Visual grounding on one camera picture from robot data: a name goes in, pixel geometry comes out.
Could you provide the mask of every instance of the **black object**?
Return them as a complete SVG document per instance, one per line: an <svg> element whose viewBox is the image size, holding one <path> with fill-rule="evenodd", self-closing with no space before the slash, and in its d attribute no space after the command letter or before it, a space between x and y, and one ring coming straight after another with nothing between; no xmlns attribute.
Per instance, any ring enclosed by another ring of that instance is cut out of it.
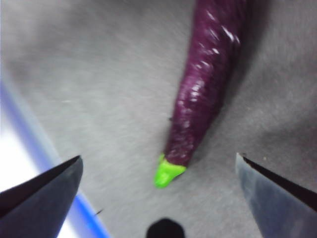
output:
<svg viewBox="0 0 317 238"><path fill-rule="evenodd" d="M185 238L185 234L180 224L164 218L149 227L146 238Z"/></svg>
<svg viewBox="0 0 317 238"><path fill-rule="evenodd" d="M236 172L264 238L317 238L317 194L243 158Z"/></svg>
<svg viewBox="0 0 317 238"><path fill-rule="evenodd" d="M0 193L0 238L55 238L77 193L77 156Z"/></svg>

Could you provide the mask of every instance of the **eggplant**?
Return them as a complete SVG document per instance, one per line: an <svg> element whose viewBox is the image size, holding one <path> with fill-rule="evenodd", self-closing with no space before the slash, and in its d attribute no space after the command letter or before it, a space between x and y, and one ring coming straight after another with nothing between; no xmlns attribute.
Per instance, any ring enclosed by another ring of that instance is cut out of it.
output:
<svg viewBox="0 0 317 238"><path fill-rule="evenodd" d="M247 0L197 0L184 75L169 138L159 160L156 187L183 173L219 113L241 45Z"/></svg>

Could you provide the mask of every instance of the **purple eggplant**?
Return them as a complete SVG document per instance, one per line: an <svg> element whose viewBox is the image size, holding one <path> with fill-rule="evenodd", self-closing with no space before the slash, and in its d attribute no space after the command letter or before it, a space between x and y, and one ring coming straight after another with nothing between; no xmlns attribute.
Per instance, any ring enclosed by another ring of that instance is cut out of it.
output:
<svg viewBox="0 0 317 238"><path fill-rule="evenodd" d="M185 171L221 109L226 83L241 45L246 7L247 0L196 2L186 67L155 177L157 187L166 186ZM171 172L175 170L172 167L177 168L176 173Z"/></svg>

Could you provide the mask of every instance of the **blue stripe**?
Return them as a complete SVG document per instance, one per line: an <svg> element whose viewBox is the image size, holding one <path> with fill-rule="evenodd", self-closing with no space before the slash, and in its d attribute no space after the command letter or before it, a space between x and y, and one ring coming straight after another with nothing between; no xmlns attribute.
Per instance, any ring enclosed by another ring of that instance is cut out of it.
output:
<svg viewBox="0 0 317 238"><path fill-rule="evenodd" d="M22 138L30 156L34 159L38 168L48 170L52 167L52 163L49 161L48 153L41 147L41 142L32 132L32 129L28 126L28 123L24 120L23 113L18 109L14 98L10 95L8 89L5 87L3 81L0 87L1 93L1 106L8 113L9 119L14 124L19 136ZM73 206L79 210L83 220L88 225L89 230L93 233L93 237L96 238L110 238L101 222L94 216L93 209L90 207L86 199L78 194L74 201Z"/></svg>

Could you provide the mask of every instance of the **gray carpet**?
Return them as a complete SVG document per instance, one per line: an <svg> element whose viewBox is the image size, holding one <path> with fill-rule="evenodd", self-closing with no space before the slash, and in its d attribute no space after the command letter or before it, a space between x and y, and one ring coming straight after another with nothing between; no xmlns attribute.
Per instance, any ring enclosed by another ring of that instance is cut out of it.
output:
<svg viewBox="0 0 317 238"><path fill-rule="evenodd" d="M188 238L259 238L235 153L317 191L317 1L255 1L225 106L188 171L153 176L190 36L193 0L3 0L2 71L115 238L170 217Z"/></svg>

